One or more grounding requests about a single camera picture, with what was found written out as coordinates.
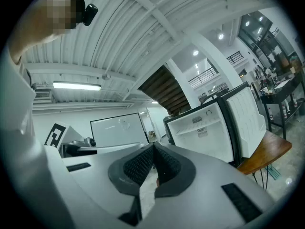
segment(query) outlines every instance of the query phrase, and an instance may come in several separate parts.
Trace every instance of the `black table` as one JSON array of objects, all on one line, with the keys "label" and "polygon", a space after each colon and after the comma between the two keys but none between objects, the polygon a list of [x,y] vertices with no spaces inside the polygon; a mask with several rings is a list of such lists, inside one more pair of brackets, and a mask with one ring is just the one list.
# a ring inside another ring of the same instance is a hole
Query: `black table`
[{"label": "black table", "polygon": [[[301,72],[295,74],[294,78],[287,82],[282,88],[274,89],[272,94],[261,96],[262,103],[266,110],[266,115],[268,119],[269,131],[272,132],[271,125],[276,125],[283,128],[283,139],[286,140],[286,123],[291,119],[291,117],[296,113],[296,111],[304,103],[304,98],[297,99],[297,107],[294,106],[292,92],[301,84],[303,91],[305,93],[305,86],[303,82],[303,76]],[[291,102],[289,103],[290,113],[287,113],[287,118],[284,117],[284,112],[282,108],[282,102],[290,95]],[[267,104],[277,104],[280,108],[280,113],[273,116],[273,120],[270,120]]]}]

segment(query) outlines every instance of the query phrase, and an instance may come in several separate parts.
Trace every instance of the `whiteboard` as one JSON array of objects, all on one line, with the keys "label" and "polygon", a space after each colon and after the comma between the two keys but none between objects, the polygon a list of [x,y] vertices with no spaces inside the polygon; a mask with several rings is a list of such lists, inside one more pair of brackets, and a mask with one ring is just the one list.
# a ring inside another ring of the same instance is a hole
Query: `whiteboard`
[{"label": "whiteboard", "polygon": [[138,113],[90,121],[97,147],[148,143]]}]

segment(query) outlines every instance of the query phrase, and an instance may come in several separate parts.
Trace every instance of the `air conditioner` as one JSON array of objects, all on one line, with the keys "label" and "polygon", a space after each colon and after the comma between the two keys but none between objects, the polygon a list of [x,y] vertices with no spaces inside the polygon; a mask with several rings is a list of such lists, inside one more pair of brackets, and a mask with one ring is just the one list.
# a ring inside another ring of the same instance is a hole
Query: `air conditioner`
[{"label": "air conditioner", "polygon": [[51,91],[36,91],[34,104],[51,104],[52,99],[53,96]]}]

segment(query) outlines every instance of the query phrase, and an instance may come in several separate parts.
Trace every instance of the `bottle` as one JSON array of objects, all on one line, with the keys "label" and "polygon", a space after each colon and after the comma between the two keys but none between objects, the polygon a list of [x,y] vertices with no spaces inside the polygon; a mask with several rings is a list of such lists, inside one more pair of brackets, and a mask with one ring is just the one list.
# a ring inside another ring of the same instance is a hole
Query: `bottle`
[{"label": "bottle", "polygon": [[272,114],[271,108],[268,108],[268,112],[269,112],[270,120],[273,120],[273,114]]},{"label": "bottle", "polygon": [[293,102],[294,102],[295,107],[297,107],[297,101],[296,101],[296,99],[295,99],[295,95],[294,95],[294,94],[292,94],[292,100],[293,100]]},{"label": "bottle", "polygon": [[282,104],[283,112],[284,112],[284,118],[287,119],[287,113],[286,113],[286,108],[285,105]]}]

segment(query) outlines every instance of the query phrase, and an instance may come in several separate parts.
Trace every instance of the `staircase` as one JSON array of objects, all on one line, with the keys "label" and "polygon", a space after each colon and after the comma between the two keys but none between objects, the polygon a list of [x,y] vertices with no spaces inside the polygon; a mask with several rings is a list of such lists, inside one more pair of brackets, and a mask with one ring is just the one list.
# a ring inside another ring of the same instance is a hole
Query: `staircase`
[{"label": "staircase", "polygon": [[139,90],[157,101],[170,115],[191,109],[180,85],[164,65]]}]

